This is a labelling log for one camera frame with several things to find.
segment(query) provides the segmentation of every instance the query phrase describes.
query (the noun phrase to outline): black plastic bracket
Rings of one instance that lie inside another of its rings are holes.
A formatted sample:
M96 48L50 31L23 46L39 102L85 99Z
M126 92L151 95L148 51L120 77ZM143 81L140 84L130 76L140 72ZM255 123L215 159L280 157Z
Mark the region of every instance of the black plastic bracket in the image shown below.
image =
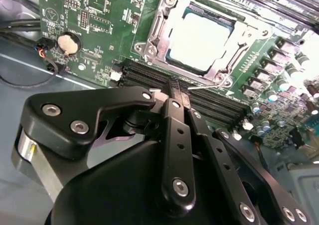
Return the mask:
M57 106L61 113L46 115L42 109L48 104ZM125 116L133 110L150 110L154 105L153 96L141 87L36 94L25 102L21 126L32 140L74 160L90 150L100 122ZM85 122L88 132L73 132L70 129L73 121Z
M255 176L262 181L264 192L259 209L268 224L310 225L311 220L302 207L278 182L235 140L227 130L217 129L214 136L227 150L234 152Z
M161 207L169 216L181 217L196 200L190 128L184 123L184 107L175 99L166 100L162 116Z
M217 180L220 182L229 208L229 214L232 216L234 224L259 225L260 220L257 212L252 205L246 190L230 160L230 157L220 140L211 136L206 121L195 110L189 110L188 116L193 129L193 141L200 146L203 151L204 159L216 170ZM246 217L242 211L246 208Z

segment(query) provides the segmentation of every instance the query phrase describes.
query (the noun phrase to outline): connector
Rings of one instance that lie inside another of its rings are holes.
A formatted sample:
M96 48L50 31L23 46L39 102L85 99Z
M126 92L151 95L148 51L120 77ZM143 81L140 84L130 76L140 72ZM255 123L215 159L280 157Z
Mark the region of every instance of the connector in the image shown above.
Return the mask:
M42 37L36 43L35 47L44 50L51 50L56 46L56 41L53 39Z

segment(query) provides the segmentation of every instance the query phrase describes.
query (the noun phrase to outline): green circuit board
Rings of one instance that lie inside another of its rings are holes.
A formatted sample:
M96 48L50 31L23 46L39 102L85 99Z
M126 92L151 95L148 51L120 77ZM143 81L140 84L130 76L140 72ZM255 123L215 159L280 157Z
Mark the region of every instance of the green circuit board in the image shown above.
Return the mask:
M110 71L114 61L124 61L129 58L146 64L134 51L134 44L147 40L160 0L39 1L41 30L44 37L57 39L62 32L69 31L77 35L82 42L81 51L72 57L63 55L58 48L48 51L48 56L53 57L60 64L67 65L67 72L109 87ZM246 0L230 1L246 5L251 10L259 9L257 5ZM298 32L288 36L292 42L300 41L308 32L302 27L296 31ZM274 46L278 37L279 34L274 33L268 39L256 40L232 72L231 76L235 81L233 86L228 89L212 88L211 90L240 103L251 104L252 100L243 94L242 87L260 67L260 61L267 56L267 52ZM278 91L273 83L267 88ZM309 117L299 96L293 94L279 93L279 100L269 103L263 92L258 95L256 101L265 105L265 109L259 115L260 119L256 120L255 126L258 126L263 119L271 122L272 129L265 135L265 140L271 147L281 146L282 134L287 134L296 125L302 125ZM288 104L293 109L287 110ZM287 124L284 128L277 126L277 122L281 120L285 120Z

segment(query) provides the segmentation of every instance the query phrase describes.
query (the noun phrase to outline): chip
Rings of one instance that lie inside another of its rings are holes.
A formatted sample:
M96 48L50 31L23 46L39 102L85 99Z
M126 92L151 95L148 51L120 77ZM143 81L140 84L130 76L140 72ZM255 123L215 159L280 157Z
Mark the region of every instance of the chip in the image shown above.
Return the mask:
M207 71L216 59L223 56L230 30L194 13L172 31L169 56L200 71Z

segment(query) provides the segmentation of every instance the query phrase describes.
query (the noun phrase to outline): bolt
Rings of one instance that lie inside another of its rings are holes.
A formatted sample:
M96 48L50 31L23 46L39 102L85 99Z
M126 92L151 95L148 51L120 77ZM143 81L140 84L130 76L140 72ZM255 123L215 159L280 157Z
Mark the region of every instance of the bolt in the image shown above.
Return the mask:
M306 216L304 215L304 213L301 212L299 209L296 209L296 212L297 212L299 218L300 218L303 222L306 223L306 222L307 222L307 218L306 218Z
M181 197L186 197L188 195L188 186L184 181L180 179L175 179L173 181L173 188L175 192Z
M200 115L200 113L198 113L198 112L194 112L194 115L198 118L198 119L200 119L201 118L201 115Z
M175 102L175 101L173 101L172 104L173 104L176 108L179 108L179 107L180 107L180 105L179 105L177 102Z
M221 132L221 135L225 138L225 139L229 139L229 135L226 132Z
M255 215L253 213L253 211L251 210L250 207L248 207L246 204L244 203L240 203L240 211L241 213L244 215L244 217L251 223L253 223L255 221Z
M61 109L54 104L46 104L42 107L42 111L47 116L58 116L61 114Z
M142 46L141 46L140 44L137 44L137 45L135 46L135 50L136 50L137 52L141 52L141 51L142 51Z
M70 125L71 130L77 134L86 134L89 132L89 126L80 120L75 120Z
M152 46L150 46L149 49L148 49L148 53L150 55L154 55L155 54L155 49Z
M292 221L292 222L295 221L295 216L293 215L293 213L292 213L288 208L283 207L283 211L284 211L286 217L287 217L290 221Z
M176 0L165 0L166 5L173 6L176 3Z
M146 99L151 99L151 96L145 92L142 93L143 97Z

